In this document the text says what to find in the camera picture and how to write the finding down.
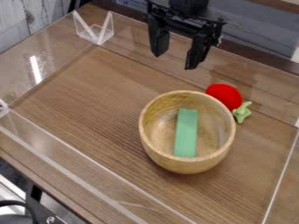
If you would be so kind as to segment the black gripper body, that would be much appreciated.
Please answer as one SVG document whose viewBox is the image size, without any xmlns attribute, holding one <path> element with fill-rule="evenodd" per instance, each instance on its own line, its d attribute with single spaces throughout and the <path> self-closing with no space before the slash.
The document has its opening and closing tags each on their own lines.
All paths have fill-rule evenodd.
<svg viewBox="0 0 299 224">
<path fill-rule="evenodd" d="M 186 33 L 205 28 L 221 30 L 227 23 L 225 17 L 210 9 L 210 0 L 146 0 L 147 15 L 163 27 Z"/>
</svg>

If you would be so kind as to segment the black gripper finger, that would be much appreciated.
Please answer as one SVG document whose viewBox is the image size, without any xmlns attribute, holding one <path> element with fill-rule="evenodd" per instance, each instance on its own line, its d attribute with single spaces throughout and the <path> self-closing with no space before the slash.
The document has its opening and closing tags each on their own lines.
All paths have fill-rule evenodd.
<svg viewBox="0 0 299 224">
<path fill-rule="evenodd" d="M 149 36 L 150 46 L 155 57 L 162 56 L 169 51 L 170 31 L 166 22 L 154 15 L 149 14 Z"/>
<path fill-rule="evenodd" d="M 219 36 L 214 31 L 199 31 L 193 36 L 191 49 L 187 52 L 185 69 L 193 70 L 206 60 L 210 49 L 219 44 Z"/>
</svg>

